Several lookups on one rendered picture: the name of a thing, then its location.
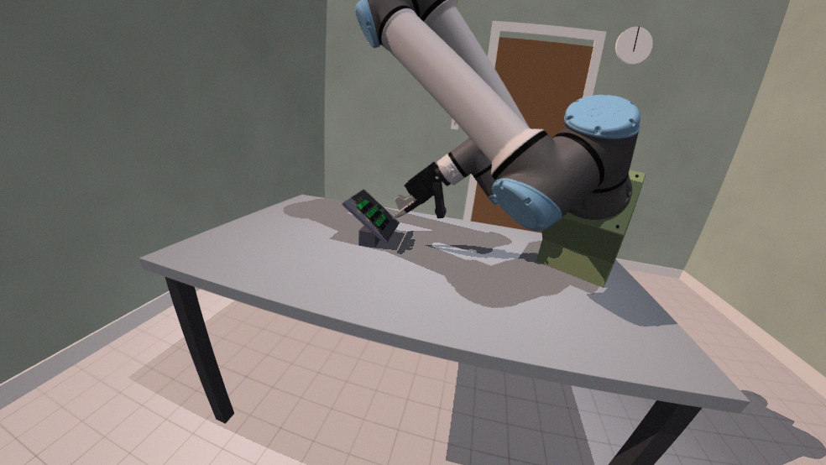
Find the dark grey switch panel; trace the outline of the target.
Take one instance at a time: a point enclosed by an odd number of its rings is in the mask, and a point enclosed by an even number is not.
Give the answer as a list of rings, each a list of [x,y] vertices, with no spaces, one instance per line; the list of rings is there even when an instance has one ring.
[[[380,240],[386,244],[400,224],[365,189],[342,205],[364,225],[359,230],[359,246],[375,248]]]

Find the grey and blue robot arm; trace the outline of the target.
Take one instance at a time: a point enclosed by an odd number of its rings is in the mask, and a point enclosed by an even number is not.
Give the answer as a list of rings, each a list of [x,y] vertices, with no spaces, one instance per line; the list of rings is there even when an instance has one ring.
[[[628,206],[640,131],[634,103],[578,99],[551,138],[529,128],[457,0],[361,0],[355,13],[370,45],[383,45],[467,134],[437,161],[449,183],[472,174],[493,204],[532,231],[568,212],[601,220]]]

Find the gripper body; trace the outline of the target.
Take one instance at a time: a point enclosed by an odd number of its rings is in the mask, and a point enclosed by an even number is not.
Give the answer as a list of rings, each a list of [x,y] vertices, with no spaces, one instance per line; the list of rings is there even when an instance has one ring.
[[[419,172],[418,176],[414,176],[413,179],[408,181],[404,186],[409,192],[410,195],[413,195],[415,199],[421,200],[423,197],[427,199],[424,200],[426,202],[432,196],[434,196],[433,184],[435,183],[444,183],[446,186],[449,186],[449,183],[446,178],[443,176],[442,172],[439,170],[438,165],[433,162],[428,165],[424,170]],[[436,176],[439,179],[436,179]],[[440,176],[440,177],[439,177]],[[421,179],[419,179],[419,177]],[[421,204],[423,204],[422,202]]]

